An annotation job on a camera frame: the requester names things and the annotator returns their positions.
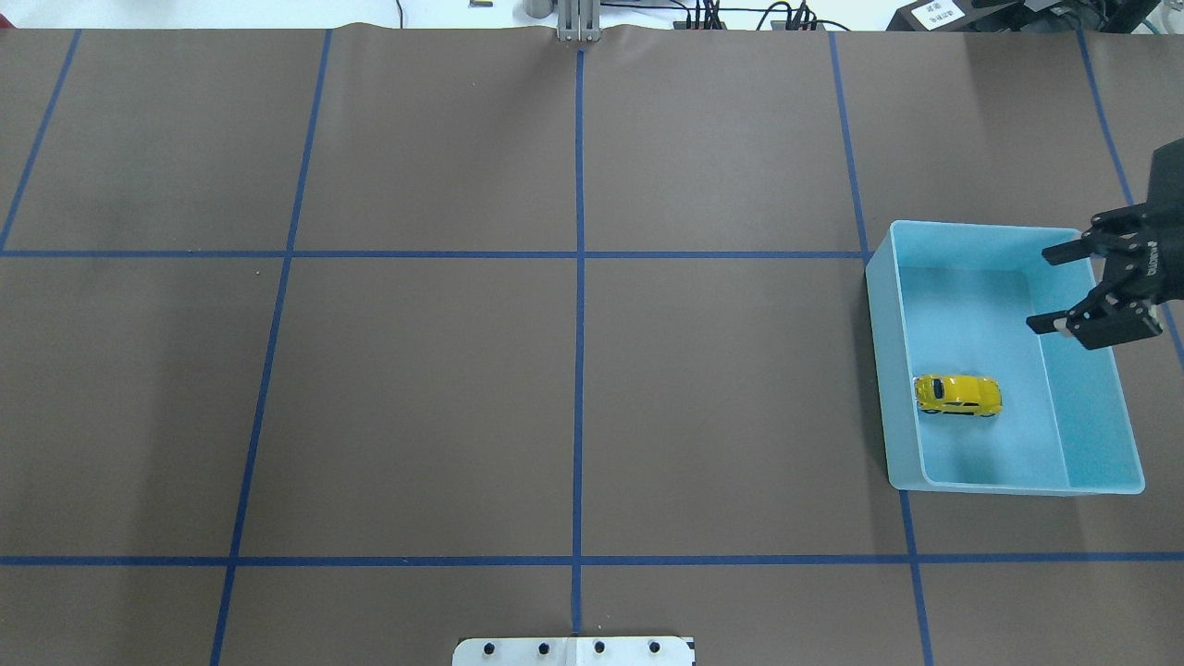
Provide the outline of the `light blue plastic bin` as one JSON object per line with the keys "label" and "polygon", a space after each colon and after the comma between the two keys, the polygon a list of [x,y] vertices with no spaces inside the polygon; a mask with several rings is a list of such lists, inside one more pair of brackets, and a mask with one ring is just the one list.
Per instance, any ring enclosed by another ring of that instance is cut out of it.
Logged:
{"label": "light blue plastic bin", "polygon": [[[1028,316],[1069,307],[1096,278],[1049,265],[1070,228],[896,220],[866,282],[884,438],[897,489],[1010,497],[1138,497],[1141,456],[1117,359]],[[1003,411],[924,414],[924,374],[992,376]]]}

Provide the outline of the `yellow beetle toy car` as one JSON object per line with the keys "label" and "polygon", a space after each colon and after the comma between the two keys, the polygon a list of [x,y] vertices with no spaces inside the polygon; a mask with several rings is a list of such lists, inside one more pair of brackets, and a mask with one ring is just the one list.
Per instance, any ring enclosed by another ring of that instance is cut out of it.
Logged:
{"label": "yellow beetle toy car", "polygon": [[922,374],[912,380],[922,414],[965,414],[991,418],[1004,409],[1000,385],[992,376]]}

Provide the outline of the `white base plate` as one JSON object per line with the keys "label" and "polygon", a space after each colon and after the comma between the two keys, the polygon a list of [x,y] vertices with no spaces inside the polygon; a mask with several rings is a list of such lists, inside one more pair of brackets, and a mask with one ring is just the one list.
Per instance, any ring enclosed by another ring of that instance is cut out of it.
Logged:
{"label": "white base plate", "polygon": [[695,665],[693,639],[675,635],[464,639],[452,665]]}

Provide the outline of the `aluminium frame post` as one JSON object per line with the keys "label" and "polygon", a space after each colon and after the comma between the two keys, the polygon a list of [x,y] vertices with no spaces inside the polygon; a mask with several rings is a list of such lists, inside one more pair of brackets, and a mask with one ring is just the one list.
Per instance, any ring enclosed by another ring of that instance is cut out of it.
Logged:
{"label": "aluminium frame post", "polygon": [[553,1],[556,17],[556,38],[564,43],[600,41],[601,4],[597,0]]}

